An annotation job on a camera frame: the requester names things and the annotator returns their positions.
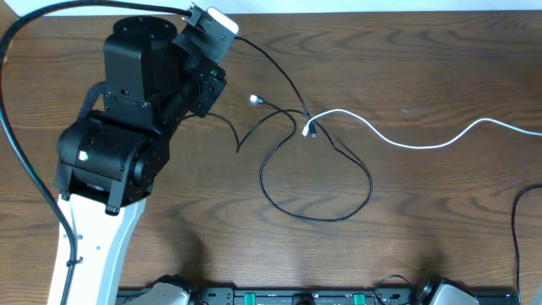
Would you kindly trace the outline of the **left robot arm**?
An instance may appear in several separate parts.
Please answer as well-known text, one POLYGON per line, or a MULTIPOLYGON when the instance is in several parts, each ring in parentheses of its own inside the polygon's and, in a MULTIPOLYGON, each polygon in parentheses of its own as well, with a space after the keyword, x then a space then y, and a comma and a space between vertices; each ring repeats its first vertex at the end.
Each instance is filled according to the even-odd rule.
POLYGON ((124 258, 171 138, 190 114, 207 115, 223 91, 220 67, 238 25, 209 14, 183 30, 166 19, 117 21, 104 44, 106 79, 58 139, 55 185, 68 221, 58 253, 77 247, 70 304, 112 304, 124 258))

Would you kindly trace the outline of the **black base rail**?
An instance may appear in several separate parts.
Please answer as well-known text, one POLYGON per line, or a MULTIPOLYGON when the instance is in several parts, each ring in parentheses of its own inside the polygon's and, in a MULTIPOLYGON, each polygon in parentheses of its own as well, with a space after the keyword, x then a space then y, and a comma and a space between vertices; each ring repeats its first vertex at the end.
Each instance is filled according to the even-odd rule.
POLYGON ((115 304, 186 305, 378 305, 378 304, 517 304, 515 291, 506 288, 471 290, 443 277, 434 276, 418 288, 398 274, 383 278, 374 287, 342 288, 239 288, 195 286, 175 276, 165 276, 153 287, 120 290, 115 304))

